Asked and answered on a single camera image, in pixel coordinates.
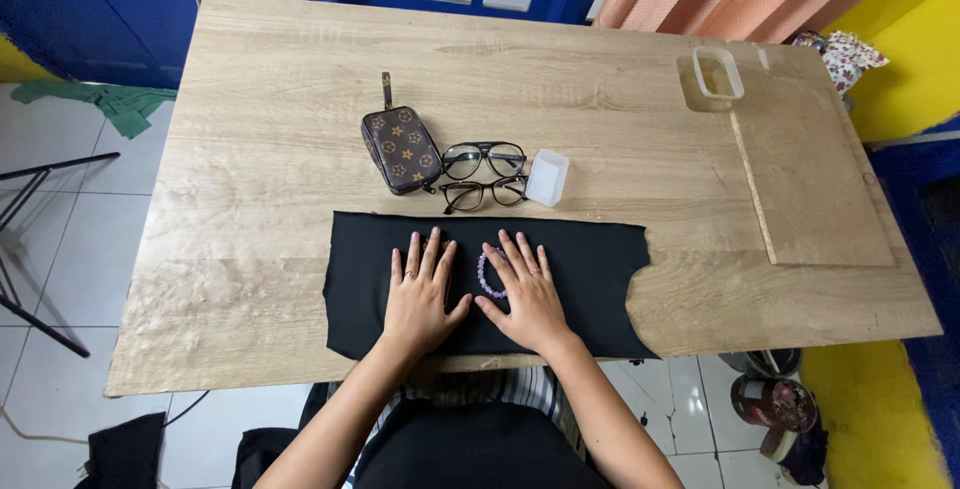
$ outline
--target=cable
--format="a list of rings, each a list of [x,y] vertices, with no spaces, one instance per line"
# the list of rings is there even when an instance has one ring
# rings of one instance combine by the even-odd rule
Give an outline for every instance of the cable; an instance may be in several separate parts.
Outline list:
[[[207,397],[207,394],[209,394],[209,393],[210,393],[210,390],[206,390],[205,392],[203,392],[203,395],[199,396],[199,398],[197,398],[197,400],[193,401],[193,404],[191,404],[190,406],[187,406],[187,407],[186,407],[186,410],[184,410],[184,411],[180,412],[179,414],[177,414],[176,416],[174,416],[174,419],[173,419],[173,420],[170,420],[170,421],[167,421],[167,422],[163,423],[163,427],[166,428],[167,426],[169,426],[170,424],[174,423],[175,421],[180,420],[181,418],[183,418],[183,417],[184,417],[184,414],[186,414],[187,412],[189,412],[190,409],[193,409],[194,407],[196,407],[197,404],[198,404],[200,401],[203,401],[203,400],[204,400],[204,397]]]
[[[13,429],[13,432],[16,433],[16,436],[24,438],[27,440],[55,440],[56,442],[68,442],[70,444],[82,444],[83,446],[89,446],[90,443],[86,440],[80,440],[77,438],[67,438],[66,436],[42,436],[42,435],[33,435],[33,434],[24,434],[14,423],[14,420],[11,419],[10,414],[7,413],[7,410],[3,406],[0,406],[0,414],[3,414],[4,420],[9,424],[10,428]]]

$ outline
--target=eyeglasses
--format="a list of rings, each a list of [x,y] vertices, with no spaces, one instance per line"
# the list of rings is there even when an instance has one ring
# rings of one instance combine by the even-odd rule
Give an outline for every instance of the eyeglasses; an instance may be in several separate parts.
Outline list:
[[[521,200],[527,200],[524,194],[527,190],[527,176],[505,176],[492,183],[477,181],[444,183],[439,187],[447,203],[443,215],[450,215],[454,210],[469,212],[480,206],[484,189],[489,189],[493,193],[493,200],[496,200],[499,205],[511,206]]]
[[[465,180],[474,175],[486,158],[498,176],[523,174],[527,156],[517,144],[510,142],[462,142],[443,152],[443,171],[451,180]]]

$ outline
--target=brown monogram pouch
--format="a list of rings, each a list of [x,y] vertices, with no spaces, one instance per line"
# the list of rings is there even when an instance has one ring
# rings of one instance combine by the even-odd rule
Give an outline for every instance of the brown monogram pouch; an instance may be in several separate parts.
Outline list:
[[[393,102],[390,73],[383,73],[384,109],[367,114],[360,125],[366,151],[394,195],[434,193],[430,185],[443,173],[437,145],[413,108],[394,108]]]

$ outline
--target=wooden table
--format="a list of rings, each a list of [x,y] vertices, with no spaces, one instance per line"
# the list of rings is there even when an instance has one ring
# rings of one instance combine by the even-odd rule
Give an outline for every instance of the wooden table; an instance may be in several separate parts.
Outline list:
[[[787,75],[835,110],[894,266],[770,263],[731,116],[690,110],[681,90],[678,61],[698,45],[726,48],[745,73]],[[384,70],[394,104],[414,107],[441,150],[507,140],[531,156],[550,148],[570,158],[556,207],[487,202],[477,214],[648,228],[653,265],[633,276],[626,306],[662,357],[941,334],[812,49],[203,0],[105,395],[333,381],[351,370],[353,361],[326,348],[333,211],[429,217],[445,207],[440,195],[392,196],[367,154],[360,119],[382,109]],[[778,106],[764,108],[776,121]],[[432,363],[469,371],[542,360]]]

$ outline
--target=wood grain surface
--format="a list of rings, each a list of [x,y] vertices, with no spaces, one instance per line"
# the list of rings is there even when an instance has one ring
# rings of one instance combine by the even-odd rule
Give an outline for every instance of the wood grain surface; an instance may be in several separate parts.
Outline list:
[[[730,124],[773,264],[893,266],[854,155],[846,111],[804,80],[744,67]]]
[[[203,0],[133,271],[105,395],[342,379],[326,348],[332,212],[441,216],[440,195],[391,195],[359,135],[416,109],[438,147],[507,140],[570,158],[548,208],[476,215],[647,227],[653,264],[627,310],[661,356],[941,334],[846,116],[895,266],[774,266],[728,112],[687,107],[678,60],[747,42],[295,0]],[[765,45],[771,71],[842,112],[813,49]],[[479,248],[462,248],[477,251]],[[389,259],[388,252],[380,255]],[[531,355],[428,359],[469,371]]]

